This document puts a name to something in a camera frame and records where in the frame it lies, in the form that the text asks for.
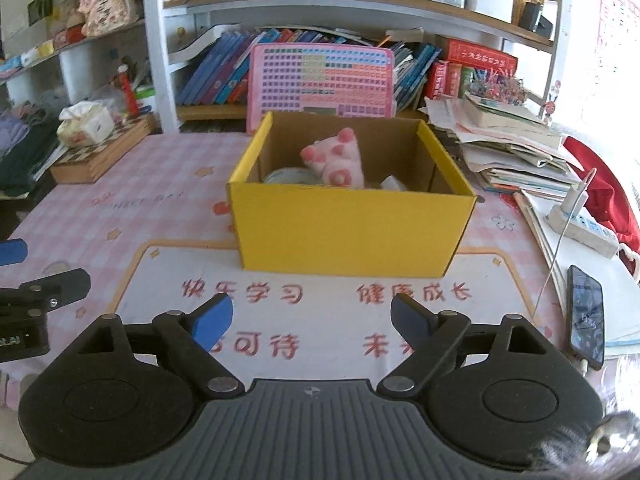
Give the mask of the large white power adapter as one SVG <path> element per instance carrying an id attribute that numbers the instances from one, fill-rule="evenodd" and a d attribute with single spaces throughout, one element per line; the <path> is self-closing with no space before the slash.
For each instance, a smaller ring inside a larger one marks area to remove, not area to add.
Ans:
<path id="1" fill-rule="evenodd" d="M 407 187 L 394 176 L 386 177 L 380 184 L 380 188 L 385 191 L 405 192 Z"/>

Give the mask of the red cloth bag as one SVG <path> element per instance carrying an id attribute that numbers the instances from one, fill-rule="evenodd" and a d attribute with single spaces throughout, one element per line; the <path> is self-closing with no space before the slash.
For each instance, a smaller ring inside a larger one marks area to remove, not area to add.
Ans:
<path id="1" fill-rule="evenodd" d="M 597 222 L 612 230 L 620 243 L 639 252 L 638 221 L 620 181 L 610 167 L 588 145 L 572 136 L 565 138 L 564 148 L 575 157 L 576 162 L 572 162 L 572 166 L 579 177 L 585 177 L 592 168 L 597 169 L 587 190 L 587 210 Z"/>

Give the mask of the clear packing tape roll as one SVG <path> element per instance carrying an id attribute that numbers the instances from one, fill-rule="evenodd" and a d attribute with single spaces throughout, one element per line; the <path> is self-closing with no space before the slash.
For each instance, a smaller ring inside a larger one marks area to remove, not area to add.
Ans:
<path id="1" fill-rule="evenodd" d="M 322 179 L 308 168 L 290 167 L 271 171 L 262 182 L 267 184 L 320 185 Z"/>

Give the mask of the yellow cardboard box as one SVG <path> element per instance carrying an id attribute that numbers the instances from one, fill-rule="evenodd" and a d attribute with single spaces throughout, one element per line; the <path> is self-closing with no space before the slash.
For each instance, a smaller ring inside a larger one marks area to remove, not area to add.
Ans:
<path id="1" fill-rule="evenodd" d="M 366 188 L 267 184 L 302 166 L 300 151 L 355 131 Z M 385 191 L 394 176 L 407 191 Z M 475 193 L 420 120 L 273 112 L 227 183 L 244 269 L 291 274 L 441 278 L 474 210 Z"/>

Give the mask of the stack of papers and books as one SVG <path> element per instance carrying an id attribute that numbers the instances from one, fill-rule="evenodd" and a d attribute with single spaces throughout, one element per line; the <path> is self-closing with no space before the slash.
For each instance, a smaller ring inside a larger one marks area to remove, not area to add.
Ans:
<path id="1" fill-rule="evenodd" d="M 582 165 L 564 148 L 564 136 L 525 107 L 467 93 L 425 99 L 420 112 L 487 191 L 562 200 L 579 182 Z"/>

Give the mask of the row of blue books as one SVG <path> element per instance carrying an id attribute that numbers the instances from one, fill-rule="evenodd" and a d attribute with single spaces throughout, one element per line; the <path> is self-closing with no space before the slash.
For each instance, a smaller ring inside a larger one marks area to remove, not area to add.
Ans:
<path id="1" fill-rule="evenodd" d="M 226 104 L 246 77 L 250 50 L 266 42 L 326 42 L 316 30 L 268 28 L 254 32 L 224 32 L 208 48 L 200 64 L 177 92 L 178 106 Z"/>

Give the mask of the white bookshelf frame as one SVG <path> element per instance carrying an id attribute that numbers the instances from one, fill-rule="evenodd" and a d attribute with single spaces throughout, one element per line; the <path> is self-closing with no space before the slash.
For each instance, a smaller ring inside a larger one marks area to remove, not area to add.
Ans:
<path id="1" fill-rule="evenodd" d="M 438 36 L 510 49 L 514 44 L 554 55 L 556 44 L 516 25 L 470 10 L 431 0 L 140 0 L 142 19 L 87 38 L 40 58 L 1 81 L 1 94 L 13 104 L 37 101 L 43 92 L 58 90 L 75 103 L 105 84 L 115 62 L 109 50 L 146 55 L 150 61 L 158 122 L 166 133 L 177 133 L 186 120 L 231 119 L 239 105 L 203 105 L 193 112 L 175 102 L 178 78 L 192 64 L 179 52 L 207 35 L 213 27 L 242 29 L 259 26 L 342 28 L 380 39 L 389 30 L 421 29 L 425 39 Z"/>

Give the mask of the red cylinder bottle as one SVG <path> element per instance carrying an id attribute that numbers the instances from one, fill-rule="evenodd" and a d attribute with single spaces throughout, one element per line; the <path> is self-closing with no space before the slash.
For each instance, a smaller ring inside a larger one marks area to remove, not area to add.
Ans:
<path id="1" fill-rule="evenodd" d="M 125 95 L 128 114 L 131 117 L 137 117 L 140 114 L 140 110 L 136 97 L 134 96 L 134 92 L 131 88 L 130 80 L 128 77 L 128 66 L 126 64 L 118 66 L 117 77 L 120 83 L 120 88 L 122 88 L 122 92 L 124 92 Z"/>

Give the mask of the pink plush pig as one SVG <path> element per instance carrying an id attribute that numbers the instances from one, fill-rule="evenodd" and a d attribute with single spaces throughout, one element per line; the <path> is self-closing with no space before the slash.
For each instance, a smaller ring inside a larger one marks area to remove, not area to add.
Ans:
<path id="1" fill-rule="evenodd" d="M 364 188 L 360 149 L 352 128 L 343 128 L 336 136 L 307 145 L 299 155 L 324 184 L 355 190 Z"/>

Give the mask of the wooden chessboard box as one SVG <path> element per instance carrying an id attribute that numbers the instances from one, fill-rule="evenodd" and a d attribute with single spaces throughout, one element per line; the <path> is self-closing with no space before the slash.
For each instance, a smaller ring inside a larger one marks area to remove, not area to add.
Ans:
<path id="1" fill-rule="evenodd" d="M 99 144 L 70 148 L 50 168 L 57 184 L 90 184 L 99 180 L 116 162 L 137 146 L 156 127 L 153 114 L 119 125 Z"/>

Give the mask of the red books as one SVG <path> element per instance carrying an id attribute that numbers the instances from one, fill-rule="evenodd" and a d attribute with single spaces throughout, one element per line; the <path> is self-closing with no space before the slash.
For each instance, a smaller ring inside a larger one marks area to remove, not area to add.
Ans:
<path id="1" fill-rule="evenodd" d="M 512 76 L 518 59 L 509 53 L 460 39 L 435 37 L 439 55 L 428 70 L 423 95 L 427 99 L 440 96 L 463 98 L 473 81 L 483 77 Z"/>

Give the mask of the pile of clothes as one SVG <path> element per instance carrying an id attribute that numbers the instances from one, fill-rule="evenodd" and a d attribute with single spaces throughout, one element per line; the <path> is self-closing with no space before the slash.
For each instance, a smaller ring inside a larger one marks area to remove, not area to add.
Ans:
<path id="1" fill-rule="evenodd" d="M 25 102 L 1 113 L 1 193 L 17 197 L 32 192 L 38 172 L 60 146 L 58 116 Z"/>

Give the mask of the black smartphone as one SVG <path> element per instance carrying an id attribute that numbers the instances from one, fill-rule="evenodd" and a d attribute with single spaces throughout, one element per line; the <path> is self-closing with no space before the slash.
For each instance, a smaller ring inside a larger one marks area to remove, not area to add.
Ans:
<path id="1" fill-rule="evenodd" d="M 593 370 L 604 363 L 605 322 L 601 284 L 578 266 L 567 271 L 568 346 Z"/>

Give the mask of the white power strip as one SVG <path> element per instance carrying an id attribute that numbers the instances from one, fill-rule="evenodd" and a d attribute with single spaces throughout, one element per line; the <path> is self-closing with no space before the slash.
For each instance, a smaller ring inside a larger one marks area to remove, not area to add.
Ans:
<path id="1" fill-rule="evenodd" d="M 618 252 L 615 233 L 601 226 L 596 220 L 582 214 L 588 194 L 572 186 L 559 205 L 553 205 L 546 220 L 560 237 L 568 237 L 583 244 L 605 258 L 613 258 Z"/>

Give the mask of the floral tissue box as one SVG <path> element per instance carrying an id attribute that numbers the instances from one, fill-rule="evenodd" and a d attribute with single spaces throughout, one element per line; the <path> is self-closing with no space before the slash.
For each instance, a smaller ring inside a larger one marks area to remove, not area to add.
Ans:
<path id="1" fill-rule="evenodd" d="M 58 115 L 56 135 L 68 148 L 84 148 L 107 139 L 115 130 L 114 120 L 100 102 L 80 101 Z"/>

